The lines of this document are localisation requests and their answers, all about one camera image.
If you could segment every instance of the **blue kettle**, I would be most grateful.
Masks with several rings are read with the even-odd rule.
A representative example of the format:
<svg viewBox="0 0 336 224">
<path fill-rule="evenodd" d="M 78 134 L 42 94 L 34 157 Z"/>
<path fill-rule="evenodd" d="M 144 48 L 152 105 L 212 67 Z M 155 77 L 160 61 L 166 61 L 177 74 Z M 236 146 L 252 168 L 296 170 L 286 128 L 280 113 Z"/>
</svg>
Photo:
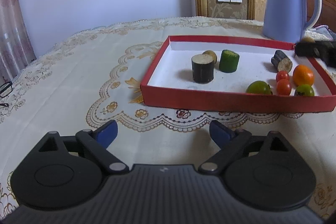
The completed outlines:
<svg viewBox="0 0 336 224">
<path fill-rule="evenodd" d="M 314 13 L 307 22 L 307 0 L 267 0 L 263 34 L 271 39 L 296 43 L 320 17 L 322 0 L 315 0 Z"/>
</svg>

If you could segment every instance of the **red cardboard tray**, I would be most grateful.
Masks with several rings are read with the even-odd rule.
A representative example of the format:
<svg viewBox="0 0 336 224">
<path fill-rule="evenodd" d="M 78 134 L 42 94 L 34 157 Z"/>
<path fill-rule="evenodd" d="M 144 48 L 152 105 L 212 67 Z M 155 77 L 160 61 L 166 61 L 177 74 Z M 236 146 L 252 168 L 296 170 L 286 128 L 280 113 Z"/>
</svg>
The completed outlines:
<svg viewBox="0 0 336 224">
<path fill-rule="evenodd" d="M 240 55 L 237 71 L 218 70 L 222 50 Z M 214 80 L 208 84 L 193 81 L 191 57 L 206 50 L 217 54 Z M 282 50 L 293 68 L 303 64 L 315 74 L 314 97 L 276 95 L 276 70 L 270 60 Z M 262 80 L 270 84 L 274 95 L 245 93 L 249 84 Z M 294 44 L 268 39 L 211 35 L 169 36 L 140 84 L 145 105 L 203 111 L 251 113 L 303 113 L 332 111 L 336 106 L 336 85 L 314 58 L 294 56 Z"/>
</svg>

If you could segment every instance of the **brown wooden furniture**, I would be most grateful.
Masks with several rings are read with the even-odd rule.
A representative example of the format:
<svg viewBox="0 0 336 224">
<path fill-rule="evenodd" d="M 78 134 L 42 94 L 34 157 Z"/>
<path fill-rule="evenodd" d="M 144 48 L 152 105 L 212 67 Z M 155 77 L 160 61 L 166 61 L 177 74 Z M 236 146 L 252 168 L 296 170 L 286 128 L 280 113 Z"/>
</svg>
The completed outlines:
<svg viewBox="0 0 336 224">
<path fill-rule="evenodd" d="M 314 0 L 307 0 L 307 21 L 314 11 Z M 336 0 L 322 0 L 322 11 L 314 27 L 328 25 L 329 29 L 336 32 Z"/>
</svg>

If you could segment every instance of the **table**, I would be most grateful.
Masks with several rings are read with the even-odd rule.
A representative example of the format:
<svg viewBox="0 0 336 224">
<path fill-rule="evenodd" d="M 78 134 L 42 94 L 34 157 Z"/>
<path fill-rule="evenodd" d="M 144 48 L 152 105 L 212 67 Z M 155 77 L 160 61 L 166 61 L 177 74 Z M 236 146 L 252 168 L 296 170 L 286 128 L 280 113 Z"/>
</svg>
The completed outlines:
<svg viewBox="0 0 336 224">
<path fill-rule="evenodd" d="M 108 148 L 133 163 L 196 167 L 218 151 L 208 134 L 216 119 L 256 135 L 280 131 L 313 168 L 309 206 L 328 217 L 336 209 L 336 112 L 245 114 L 146 107 L 140 81 L 168 35 L 263 37 L 262 22 L 205 17 L 142 20 L 79 32 L 34 61 L 14 82 L 0 109 L 0 219 L 17 203 L 10 176 L 48 131 L 74 135 L 110 119 L 119 134 Z M 324 36 L 307 32 L 318 39 Z M 336 80 L 336 72 L 330 71 Z"/>
</svg>

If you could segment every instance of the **floral curtain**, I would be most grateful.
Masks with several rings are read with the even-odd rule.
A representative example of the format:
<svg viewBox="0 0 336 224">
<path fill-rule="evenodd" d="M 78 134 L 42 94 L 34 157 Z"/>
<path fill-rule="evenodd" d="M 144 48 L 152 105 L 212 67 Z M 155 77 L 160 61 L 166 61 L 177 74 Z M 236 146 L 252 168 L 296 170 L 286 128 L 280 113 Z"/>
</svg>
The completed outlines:
<svg viewBox="0 0 336 224">
<path fill-rule="evenodd" d="M 18 0 L 0 0 L 0 85 L 35 59 Z"/>
</svg>

